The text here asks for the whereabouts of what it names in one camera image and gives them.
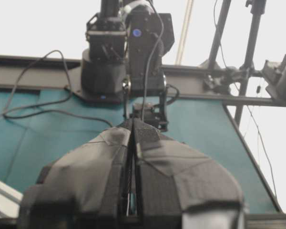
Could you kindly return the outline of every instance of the blue led light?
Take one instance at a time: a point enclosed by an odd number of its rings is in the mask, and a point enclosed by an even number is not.
[[[142,31],[139,30],[139,29],[135,29],[135,30],[133,30],[133,35],[134,35],[135,37],[141,37]]]

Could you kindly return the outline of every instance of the teal mat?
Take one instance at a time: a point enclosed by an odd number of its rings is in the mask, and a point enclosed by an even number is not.
[[[8,95],[0,92],[0,112]],[[54,101],[66,95],[58,90],[41,91],[39,95],[17,93],[12,104]],[[114,125],[123,121],[121,105],[89,107],[76,97],[47,108],[102,117]],[[276,212],[221,102],[178,100],[168,106],[168,117],[169,132],[165,134],[227,168],[240,183],[250,213]],[[23,192],[35,183],[45,164],[93,139],[105,128],[108,126],[101,122],[62,114],[42,114],[24,120],[0,119],[0,180]]]

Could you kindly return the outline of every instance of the white object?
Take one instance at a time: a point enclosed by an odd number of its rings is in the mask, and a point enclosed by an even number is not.
[[[17,218],[22,194],[0,181],[0,218]]]

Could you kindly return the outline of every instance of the black cable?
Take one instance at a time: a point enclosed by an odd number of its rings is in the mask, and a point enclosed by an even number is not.
[[[174,103],[174,102],[179,98],[180,91],[179,91],[178,88],[176,88],[175,86],[173,86],[173,85],[171,85],[171,84],[168,84],[167,87],[168,87],[168,88],[173,88],[173,89],[176,90],[175,96],[166,102],[167,105],[170,105],[170,104]],[[160,104],[156,104],[156,105],[154,105],[153,107],[158,108],[159,106],[160,106]]]
[[[54,53],[54,52],[58,52],[60,55],[61,55],[61,60],[63,62],[63,66],[64,66],[64,71],[66,73],[66,77],[67,77],[67,80],[68,80],[68,84],[69,84],[69,95],[64,98],[64,99],[61,99],[61,100],[58,100],[58,101],[53,101],[53,102],[46,102],[46,103],[41,103],[41,104],[32,104],[32,105],[26,105],[26,106],[20,106],[20,107],[15,107],[15,108],[12,108],[12,109],[8,109],[9,105],[11,104],[12,102],[12,99],[15,95],[15,92],[16,92],[16,89],[18,87],[18,83],[19,81],[21,80],[21,78],[24,76],[24,74],[31,68],[33,67],[35,64],[37,64],[38,62],[41,62],[43,61],[45,58],[47,58],[50,54]],[[27,108],[37,108],[37,107],[41,107],[41,106],[46,106],[46,105],[51,105],[51,104],[59,104],[59,103],[63,103],[63,102],[66,102],[68,101],[69,99],[71,99],[72,97],[72,85],[71,85],[71,81],[70,81],[70,76],[69,76],[69,73],[68,73],[68,67],[67,67],[67,64],[66,64],[66,61],[64,59],[64,56],[62,54],[61,51],[59,50],[54,50],[54,51],[51,51],[49,52],[48,54],[46,54],[45,56],[43,56],[42,58],[39,58],[35,61],[33,61],[32,63],[30,63],[22,72],[21,74],[18,76],[15,84],[14,84],[14,87],[11,91],[11,94],[10,94],[10,97],[3,109],[3,112],[0,113],[0,117],[5,117],[5,118],[8,118],[8,119],[21,119],[21,118],[27,118],[27,117],[32,117],[32,116],[35,116],[35,115],[40,115],[40,114],[44,114],[44,113],[48,113],[48,112],[58,112],[58,113],[62,113],[62,114],[65,114],[65,115],[70,115],[70,116],[73,116],[73,117],[77,117],[77,118],[83,118],[83,119],[89,119],[89,120],[95,120],[95,121],[101,121],[101,122],[104,122],[106,124],[108,124],[110,127],[112,127],[113,125],[105,120],[105,119],[101,119],[101,118],[95,118],[95,117],[89,117],[89,116],[81,116],[81,115],[75,115],[75,114],[72,114],[72,113],[69,113],[69,112],[66,112],[66,111],[63,111],[63,110],[54,110],[54,109],[50,109],[50,110],[44,110],[44,111],[41,111],[41,112],[36,112],[36,113],[32,113],[32,114],[27,114],[27,115],[21,115],[21,116],[10,116],[10,115],[7,115],[8,113],[10,112],[13,112],[13,111],[17,111],[17,110],[23,110],[23,109],[27,109]]]
[[[215,10],[216,10],[217,2],[218,2],[218,0],[215,1],[214,8],[213,8],[214,25],[215,25],[215,28],[216,28],[216,29],[217,29],[217,24],[216,24]],[[225,68],[228,68],[227,65],[226,65],[226,63],[225,63],[225,57],[224,57],[224,52],[223,52],[223,47],[222,47],[221,41],[219,42],[219,47],[220,47],[220,50],[221,50],[221,56],[222,56],[222,58],[223,58],[223,62],[224,62]],[[274,180],[274,176],[273,176],[272,164],[271,164],[271,161],[270,161],[270,159],[269,159],[269,157],[268,157],[268,153],[267,153],[266,148],[265,148],[265,145],[264,145],[263,137],[262,137],[261,132],[260,132],[260,130],[259,130],[259,126],[258,126],[258,124],[257,124],[257,122],[256,122],[256,120],[255,120],[255,118],[254,118],[254,116],[253,116],[253,113],[251,112],[251,110],[250,110],[250,108],[249,108],[248,105],[246,105],[246,107],[247,107],[247,109],[248,109],[248,111],[249,111],[249,113],[250,113],[250,115],[251,115],[251,118],[252,118],[254,124],[256,125],[257,133],[258,133],[258,135],[259,135],[259,138],[261,139],[261,143],[262,143],[262,146],[263,146],[263,150],[264,150],[264,153],[265,153],[265,155],[266,155],[266,158],[267,158],[268,163],[269,163],[269,166],[270,166],[271,178],[272,178],[272,182],[273,182],[273,187],[274,187],[274,191],[275,191],[275,196],[276,196],[276,198],[277,198],[277,194],[276,194],[276,184],[275,184],[275,180]]]
[[[252,112],[251,112],[249,106],[246,105],[246,107],[247,107],[247,109],[248,109],[248,111],[249,111],[249,113],[250,113],[250,115],[251,115],[251,118],[252,118],[252,120],[253,120],[253,122],[254,122],[256,128],[257,128],[257,134],[259,135],[259,138],[260,138],[260,140],[261,140],[264,153],[265,153],[266,158],[267,158],[267,161],[268,161],[268,163],[269,163],[270,172],[271,172],[271,178],[272,178],[272,183],[273,183],[273,187],[274,187],[274,191],[275,191],[275,196],[276,196],[276,198],[277,198],[276,183],[275,183],[275,179],[274,179],[274,175],[273,175],[272,164],[271,164],[271,161],[270,161],[270,159],[269,159],[268,153],[267,153],[267,151],[266,151],[266,147],[265,147],[265,144],[264,144],[264,141],[263,141],[262,134],[261,134],[260,129],[259,129],[259,125],[257,124],[257,121],[255,120],[255,118],[254,118],[254,116],[253,116],[253,114],[252,114]]]
[[[149,73],[149,68],[150,68],[150,63],[151,63],[151,60],[152,60],[152,57],[153,57],[153,54],[159,44],[159,42],[161,41],[161,38],[163,36],[163,33],[164,33],[164,24],[163,24],[163,21],[162,21],[162,18],[160,17],[160,15],[158,14],[158,12],[156,11],[155,7],[153,6],[153,3],[151,2],[151,0],[148,0],[154,13],[157,15],[157,17],[159,18],[159,21],[160,21],[160,24],[161,24],[161,32],[160,32],[160,35],[156,41],[156,43],[154,44],[153,46],[153,49],[148,57],[148,60],[147,60],[147,64],[146,64],[146,69],[145,69],[145,75],[144,75],[144,95],[143,95],[143,103],[142,103],[142,109],[141,109],[141,120],[144,122],[144,112],[145,112],[145,102],[146,102],[146,97],[147,97],[147,82],[148,82],[148,73]]]
[[[83,115],[78,115],[78,114],[73,114],[64,110],[57,110],[57,109],[47,109],[47,110],[43,110],[43,111],[39,111],[33,114],[26,114],[26,115],[22,115],[22,116],[13,116],[13,119],[22,119],[22,118],[28,118],[28,117],[32,117],[32,116],[36,116],[36,115],[41,115],[41,114],[45,114],[45,113],[49,113],[49,112],[54,112],[54,113],[61,113],[64,115],[69,115],[69,116],[73,116],[76,118],[81,118],[81,119],[89,119],[89,120],[95,120],[95,121],[101,121],[104,122],[106,124],[108,124],[110,127],[113,127],[112,123],[101,119],[101,118],[95,118],[95,117],[89,117],[89,116],[83,116]]]

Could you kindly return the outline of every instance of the white background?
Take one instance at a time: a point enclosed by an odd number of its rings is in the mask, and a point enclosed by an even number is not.
[[[215,31],[214,2],[194,1],[183,65],[199,65],[208,58]],[[154,0],[154,3],[159,12],[170,12],[173,17],[176,43],[165,56],[164,63],[174,64],[186,0]],[[221,3],[219,0],[217,15]],[[80,59],[82,51],[88,47],[84,37],[85,24],[99,8],[100,0],[0,0],[0,54],[43,56],[53,49],[59,49],[66,58]],[[232,0],[222,39],[228,66],[240,67],[244,62],[251,17],[245,0]],[[286,0],[268,0],[255,51],[255,67],[261,69],[266,59],[280,62],[284,54]],[[218,55],[217,61],[223,66],[221,55]],[[250,81],[248,95],[256,96],[259,83],[259,79]],[[254,116],[272,162],[278,200],[286,212],[286,108],[255,107]],[[244,109],[240,129],[243,134],[247,132],[246,141],[273,187],[269,165],[260,143],[257,143],[256,127],[250,122],[247,109]]]

